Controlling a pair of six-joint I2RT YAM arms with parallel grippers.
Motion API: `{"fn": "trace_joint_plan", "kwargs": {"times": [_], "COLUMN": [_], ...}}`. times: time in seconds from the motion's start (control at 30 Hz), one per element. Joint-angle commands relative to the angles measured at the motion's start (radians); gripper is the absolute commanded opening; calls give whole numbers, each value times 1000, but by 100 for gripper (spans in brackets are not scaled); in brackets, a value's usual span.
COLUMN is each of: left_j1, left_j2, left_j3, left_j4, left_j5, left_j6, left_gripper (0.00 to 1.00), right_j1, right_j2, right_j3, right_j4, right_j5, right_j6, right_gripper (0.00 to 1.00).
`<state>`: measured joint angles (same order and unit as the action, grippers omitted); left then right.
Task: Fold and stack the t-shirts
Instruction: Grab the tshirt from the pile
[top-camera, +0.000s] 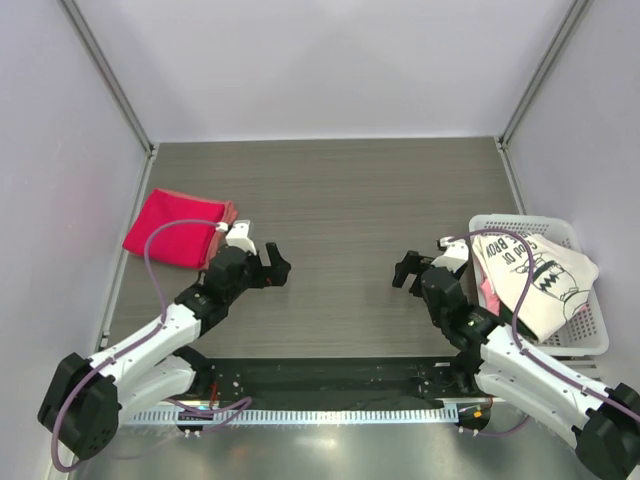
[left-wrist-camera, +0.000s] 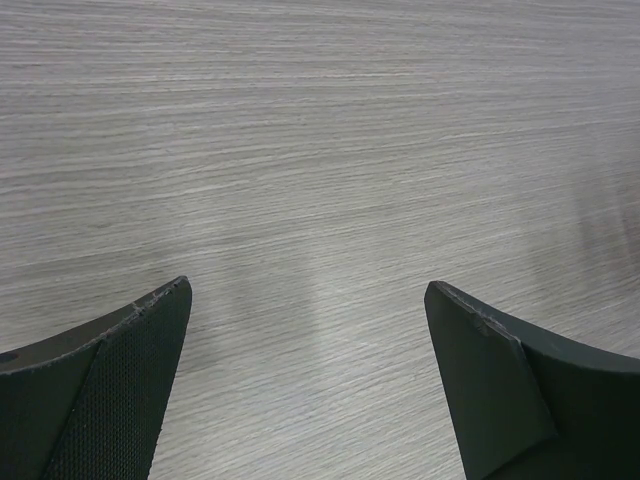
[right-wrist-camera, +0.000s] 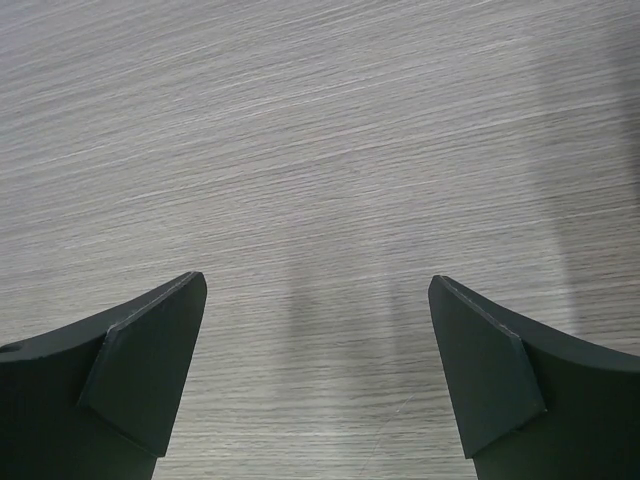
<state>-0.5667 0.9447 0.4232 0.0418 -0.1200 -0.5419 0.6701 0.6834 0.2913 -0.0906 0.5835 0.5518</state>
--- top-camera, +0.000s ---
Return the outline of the white green printed t-shirt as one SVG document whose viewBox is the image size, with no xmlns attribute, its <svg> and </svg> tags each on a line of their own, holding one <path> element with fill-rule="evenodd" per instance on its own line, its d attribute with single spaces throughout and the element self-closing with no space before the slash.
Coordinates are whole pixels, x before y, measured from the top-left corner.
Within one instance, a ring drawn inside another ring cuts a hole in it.
<svg viewBox="0 0 640 480">
<path fill-rule="evenodd" d="M 500 314 L 511 320 L 525 282 L 532 279 L 518 318 L 525 333 L 539 342 L 586 307 L 599 269 L 586 255 L 526 233 L 522 244 L 509 235 L 477 236 L 474 258 L 501 300 Z"/>
</svg>

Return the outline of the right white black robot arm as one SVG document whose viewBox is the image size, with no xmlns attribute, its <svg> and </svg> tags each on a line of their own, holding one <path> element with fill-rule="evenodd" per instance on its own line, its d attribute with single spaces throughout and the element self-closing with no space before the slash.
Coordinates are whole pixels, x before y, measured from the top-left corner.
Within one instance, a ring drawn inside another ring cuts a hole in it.
<svg viewBox="0 0 640 480">
<path fill-rule="evenodd" d="M 408 251 L 394 267 L 392 285 L 414 278 L 434 326 L 458 354 L 450 372 L 462 395 L 478 391 L 514 405 L 562 438 L 599 479 L 626 479 L 639 465 L 639 394 L 610 387 L 537 350 L 510 325 L 470 303 L 459 279 L 463 260 L 447 263 Z"/>
</svg>

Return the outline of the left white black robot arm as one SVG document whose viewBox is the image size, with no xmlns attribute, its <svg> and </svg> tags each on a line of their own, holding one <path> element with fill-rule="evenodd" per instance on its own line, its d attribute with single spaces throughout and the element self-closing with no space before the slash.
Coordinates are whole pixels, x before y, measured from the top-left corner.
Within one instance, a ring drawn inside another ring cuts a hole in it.
<svg viewBox="0 0 640 480">
<path fill-rule="evenodd" d="M 202 357 L 190 345 L 221 323 L 246 290 L 286 284 L 290 263 L 276 243 L 266 250 L 264 264 L 256 253 L 222 246 L 156 319 L 106 350 L 87 358 L 71 353 L 59 362 L 37 414 L 51 434 L 57 470 L 69 469 L 61 446 L 89 460 L 131 416 L 175 395 L 200 399 L 211 391 L 213 375 L 197 365 Z"/>
</svg>

